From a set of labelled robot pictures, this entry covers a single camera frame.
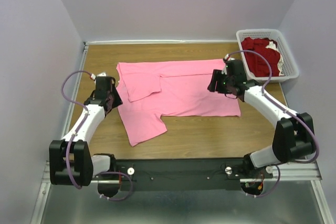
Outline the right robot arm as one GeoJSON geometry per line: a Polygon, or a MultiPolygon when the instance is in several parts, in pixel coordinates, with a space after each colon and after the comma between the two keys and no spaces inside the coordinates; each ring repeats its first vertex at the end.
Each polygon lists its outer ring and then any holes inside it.
{"type": "Polygon", "coordinates": [[[308,113],[297,113],[276,100],[264,84],[248,80],[241,60],[228,61],[224,69],[213,70],[207,89],[233,95],[251,105],[275,128],[271,145],[243,157],[239,169],[246,177],[255,177],[266,166],[299,162],[304,156],[318,153],[312,117],[308,113]]]}

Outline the pink t shirt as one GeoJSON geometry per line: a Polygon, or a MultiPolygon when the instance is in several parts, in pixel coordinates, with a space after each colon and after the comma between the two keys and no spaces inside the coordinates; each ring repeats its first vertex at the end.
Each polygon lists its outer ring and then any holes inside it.
{"type": "Polygon", "coordinates": [[[224,67],[221,59],[118,63],[118,111],[130,145],[165,133],[162,116],[240,116],[237,100],[207,89],[224,67]]]}

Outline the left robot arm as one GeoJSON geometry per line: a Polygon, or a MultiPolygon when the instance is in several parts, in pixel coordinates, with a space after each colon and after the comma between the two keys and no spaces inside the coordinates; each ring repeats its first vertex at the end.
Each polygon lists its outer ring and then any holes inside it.
{"type": "Polygon", "coordinates": [[[80,189],[101,175],[112,179],[116,175],[113,154],[91,155],[89,142],[97,127],[122,100],[116,90],[115,78],[101,73],[91,75],[95,89],[84,103],[82,113],[72,129],[49,146],[50,182],[53,185],[73,185],[80,189]]]}

